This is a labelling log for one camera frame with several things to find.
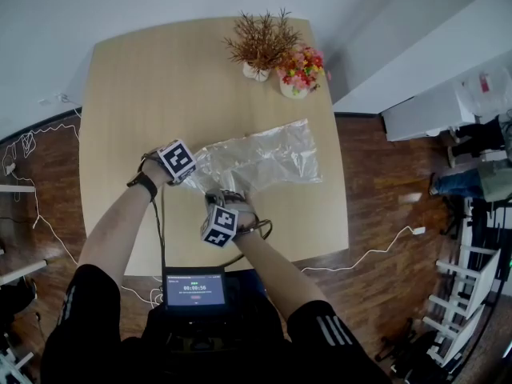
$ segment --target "forearm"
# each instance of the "forearm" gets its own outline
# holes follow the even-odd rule
[[[78,265],[95,265],[120,286],[149,203],[150,193],[144,187],[126,189],[90,233]]]
[[[235,243],[258,272],[270,299],[286,320],[308,302],[326,301],[326,296],[311,279],[259,235],[248,234]]]

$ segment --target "dried plant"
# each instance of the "dried plant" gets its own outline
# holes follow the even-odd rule
[[[281,64],[300,40],[300,33],[288,25],[288,14],[290,12],[281,9],[279,17],[273,18],[267,11],[264,16],[254,19],[241,12],[241,17],[234,22],[239,41],[224,38],[224,43],[231,49],[230,60],[247,62],[258,73]]]

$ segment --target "black and white marker cube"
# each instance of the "black and white marker cube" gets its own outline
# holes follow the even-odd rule
[[[195,171],[195,157],[181,139],[175,139],[157,152],[174,182],[181,182]]]
[[[224,247],[237,233],[238,212],[214,205],[201,226],[201,239]]]

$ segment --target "person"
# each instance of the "person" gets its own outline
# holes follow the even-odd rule
[[[469,124],[450,130],[454,141],[459,144],[461,138],[470,137],[464,143],[447,148],[448,163],[455,168],[455,159],[459,155],[471,154],[477,158],[484,150],[504,148],[512,157],[512,110],[498,115],[486,124]]]
[[[156,187],[170,180],[151,160],[144,162],[142,172]],[[242,319],[242,331],[230,332],[231,340],[225,340],[220,351],[179,353],[169,348],[174,326],[163,305],[149,312],[140,338],[121,341],[119,287],[150,200],[146,185],[129,187],[87,238],[57,326],[46,342],[43,384],[156,383],[172,378],[261,381],[269,377],[390,382],[324,293],[257,232],[241,235],[235,243],[275,307],[267,297],[263,301],[256,289],[246,298],[245,306],[253,312]],[[240,226],[253,222],[253,214],[240,213]],[[276,307],[286,320],[291,342],[284,339]]]
[[[509,159],[480,162],[477,168],[460,174],[433,175],[431,182],[431,195],[451,194],[487,202],[506,200],[512,196],[512,162]]]
[[[25,276],[16,283],[0,286],[0,327],[6,331],[14,321],[16,313],[24,310],[36,298],[37,287],[34,280]]]

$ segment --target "potted plant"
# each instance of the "potted plant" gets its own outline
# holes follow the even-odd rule
[[[264,16],[254,19],[242,12],[234,22],[238,41],[225,38],[224,43],[231,50],[230,60],[243,63],[243,74],[257,81],[268,79],[270,71],[297,44],[300,33],[288,25],[288,14],[281,10],[278,18],[267,11]]]
[[[292,49],[277,67],[279,85],[284,96],[302,99],[320,87],[318,76],[325,75],[323,53],[306,44]]]

